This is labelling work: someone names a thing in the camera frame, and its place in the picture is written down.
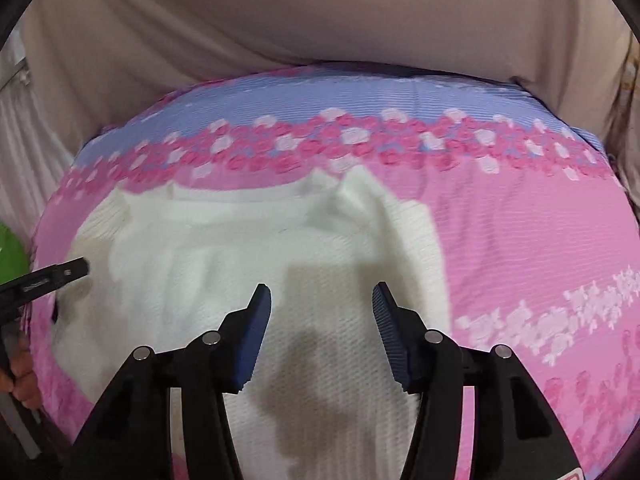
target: round metal pin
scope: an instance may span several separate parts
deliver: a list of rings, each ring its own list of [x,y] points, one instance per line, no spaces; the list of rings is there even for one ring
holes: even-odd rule
[[[211,332],[207,332],[202,335],[202,342],[205,345],[218,344],[221,339],[222,339],[222,336],[220,335],[220,332],[216,332],[215,330],[212,330]]]
[[[498,345],[495,347],[495,354],[503,359],[508,359],[513,355],[513,351],[507,345]]]
[[[424,333],[424,338],[429,343],[434,343],[434,344],[442,343],[442,339],[443,339],[442,334],[437,330],[427,330],[427,332]]]
[[[133,351],[133,358],[136,361],[144,361],[151,355],[151,350],[148,346],[139,346]]]

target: human hand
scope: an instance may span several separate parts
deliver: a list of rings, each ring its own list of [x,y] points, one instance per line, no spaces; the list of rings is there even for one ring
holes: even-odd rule
[[[11,359],[11,371],[15,375],[15,381],[0,370],[0,392],[13,394],[25,408],[39,409],[42,406],[42,394],[38,388],[38,378],[33,371],[29,341],[23,336],[18,341],[18,351]]]

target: green object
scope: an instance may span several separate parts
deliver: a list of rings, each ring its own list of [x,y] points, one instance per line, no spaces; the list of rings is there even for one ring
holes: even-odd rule
[[[20,240],[0,223],[0,285],[29,272],[29,259]]]

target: red and white sticker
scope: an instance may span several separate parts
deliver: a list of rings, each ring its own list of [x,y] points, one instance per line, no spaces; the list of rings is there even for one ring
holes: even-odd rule
[[[582,473],[582,469],[577,467],[570,473],[561,476],[558,480],[584,480],[584,474]]]

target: ribbed blue pad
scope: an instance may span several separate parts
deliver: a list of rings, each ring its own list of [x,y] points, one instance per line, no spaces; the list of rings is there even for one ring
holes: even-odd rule
[[[271,315],[271,291],[266,285],[258,285],[246,309],[249,321],[236,353],[234,381],[238,390],[242,389],[254,373],[255,362]]]
[[[394,375],[394,379],[402,384],[402,389],[406,391],[411,382],[409,352],[402,342],[398,325],[391,313],[391,309],[396,306],[387,303],[380,285],[376,285],[373,288],[372,303],[373,316],[376,318],[376,324],[382,338],[382,344],[385,346],[386,358],[391,366],[391,372]]]

